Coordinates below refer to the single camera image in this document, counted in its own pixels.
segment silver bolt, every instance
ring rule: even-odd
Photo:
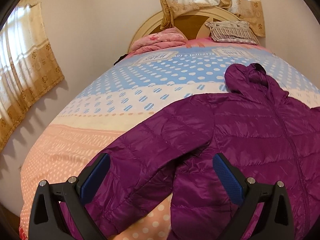
[[[39,186],[43,187],[45,184],[47,184],[47,182],[45,180],[41,180],[39,182]]]
[[[249,177],[247,178],[247,182],[249,182],[250,184],[255,184],[256,180],[253,177]]]
[[[77,177],[70,177],[69,179],[68,179],[68,182],[69,183],[75,183],[77,181]]]
[[[279,187],[283,187],[284,186],[284,183],[282,181],[280,181],[280,180],[277,182],[277,184],[278,184]]]

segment pink floral blanket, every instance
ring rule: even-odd
[[[182,46],[187,41],[187,38],[177,28],[166,29],[135,41],[130,47],[131,53],[126,58],[158,49]]]

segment blue textured pad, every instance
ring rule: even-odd
[[[231,170],[227,167],[221,157],[216,154],[212,159],[213,169],[218,175],[224,189],[232,203],[241,205],[244,201],[243,188],[239,184],[236,177],[232,174]]]
[[[91,172],[87,180],[81,187],[80,201],[82,205],[90,203],[99,189],[103,179],[105,178],[107,172],[110,169],[110,156],[105,154],[105,156],[100,160],[98,165]]]

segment wooden headboard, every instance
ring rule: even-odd
[[[163,12],[161,11],[146,20],[132,38],[130,46],[144,36],[160,32],[162,19]],[[204,23],[212,21],[240,21],[240,19],[222,8],[212,7],[186,13],[174,20],[174,26],[182,31],[188,40],[194,40],[209,36],[209,28]]]

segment jacket hood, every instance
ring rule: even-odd
[[[242,94],[253,101],[259,100],[263,93],[274,104],[280,104],[289,95],[258,63],[247,67],[242,64],[230,65],[225,73],[225,80],[232,93]]]

